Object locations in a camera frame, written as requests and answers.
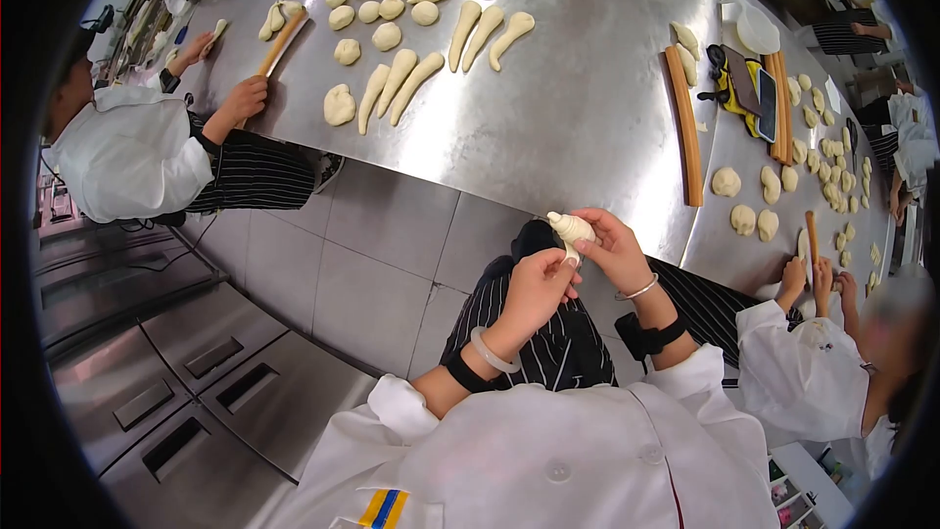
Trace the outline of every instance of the human hand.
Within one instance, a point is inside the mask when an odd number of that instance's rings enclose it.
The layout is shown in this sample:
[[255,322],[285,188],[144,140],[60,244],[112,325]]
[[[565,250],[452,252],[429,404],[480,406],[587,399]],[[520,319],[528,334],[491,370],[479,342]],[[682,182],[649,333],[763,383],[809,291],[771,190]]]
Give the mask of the human hand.
[[601,267],[610,282],[625,295],[652,282],[652,270],[640,250],[634,231],[603,208],[579,208],[571,211],[594,229],[594,242],[578,240],[574,247]]

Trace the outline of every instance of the black wrist strap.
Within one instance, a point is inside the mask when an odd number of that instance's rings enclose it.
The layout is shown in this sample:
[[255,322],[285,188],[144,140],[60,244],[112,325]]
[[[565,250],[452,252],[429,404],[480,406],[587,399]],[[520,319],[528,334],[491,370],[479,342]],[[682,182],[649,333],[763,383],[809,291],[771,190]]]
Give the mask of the black wrist strap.
[[463,349],[458,349],[450,354],[450,357],[444,363],[444,367],[447,368],[454,377],[454,380],[470,391],[471,394],[485,393],[492,390],[493,384],[485,381],[479,374],[470,369],[470,366],[467,365],[466,361],[464,361],[464,357],[461,355],[462,350]]

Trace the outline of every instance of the hand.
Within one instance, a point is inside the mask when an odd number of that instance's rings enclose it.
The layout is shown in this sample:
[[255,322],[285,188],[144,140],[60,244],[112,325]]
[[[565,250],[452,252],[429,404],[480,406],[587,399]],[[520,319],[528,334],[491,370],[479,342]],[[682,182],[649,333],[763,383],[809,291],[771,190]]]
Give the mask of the hand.
[[564,259],[564,250],[552,248],[523,257],[516,264],[499,316],[501,325],[528,339],[548,322],[577,276],[576,261],[562,262]]
[[652,282],[652,270],[640,250],[634,231],[603,208],[579,208],[571,211],[590,223],[597,236],[593,243],[574,242],[574,247],[601,267],[617,290],[626,295]]

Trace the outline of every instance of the refrigerator drawer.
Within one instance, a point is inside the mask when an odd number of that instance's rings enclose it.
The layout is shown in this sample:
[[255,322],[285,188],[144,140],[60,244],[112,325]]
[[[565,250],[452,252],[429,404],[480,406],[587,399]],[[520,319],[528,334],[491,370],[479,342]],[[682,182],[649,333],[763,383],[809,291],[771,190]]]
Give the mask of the refrigerator drawer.
[[365,403],[375,382],[288,332],[201,398],[243,441],[299,481],[330,417]]

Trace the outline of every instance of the wooden rolling pin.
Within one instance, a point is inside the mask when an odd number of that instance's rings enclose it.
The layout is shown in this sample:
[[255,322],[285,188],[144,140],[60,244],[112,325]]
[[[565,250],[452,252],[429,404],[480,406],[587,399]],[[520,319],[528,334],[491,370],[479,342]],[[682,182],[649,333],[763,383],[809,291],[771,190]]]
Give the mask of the wooden rolling pin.
[[675,46],[665,49],[665,61],[672,79],[672,90],[676,93],[676,110],[679,112],[679,133],[682,137],[682,156],[685,158],[685,199],[688,206],[702,206],[701,154],[699,153],[699,130],[696,128],[696,116],[692,112],[692,99],[689,97],[682,60]]

